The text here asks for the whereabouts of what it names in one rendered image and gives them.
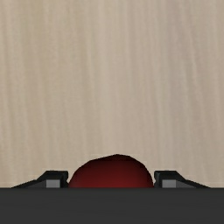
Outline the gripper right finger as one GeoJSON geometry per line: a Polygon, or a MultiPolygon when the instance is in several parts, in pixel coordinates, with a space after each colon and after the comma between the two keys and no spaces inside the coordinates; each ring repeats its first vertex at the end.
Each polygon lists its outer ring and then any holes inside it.
{"type": "Polygon", "coordinates": [[[207,188],[206,185],[185,179],[177,171],[154,171],[155,188],[207,188]]]}

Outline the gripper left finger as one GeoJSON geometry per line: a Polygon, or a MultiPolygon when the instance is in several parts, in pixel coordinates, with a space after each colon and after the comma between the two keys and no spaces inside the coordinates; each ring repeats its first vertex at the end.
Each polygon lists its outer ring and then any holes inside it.
{"type": "Polygon", "coordinates": [[[16,185],[16,188],[67,188],[68,171],[45,171],[37,179],[16,185]]]}

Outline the red tomato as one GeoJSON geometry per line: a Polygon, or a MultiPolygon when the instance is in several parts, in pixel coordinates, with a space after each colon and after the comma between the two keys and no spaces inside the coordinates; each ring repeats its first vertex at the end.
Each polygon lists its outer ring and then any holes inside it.
{"type": "Polygon", "coordinates": [[[86,162],[74,172],[68,186],[152,188],[153,181],[144,164],[116,154],[86,162]]]}

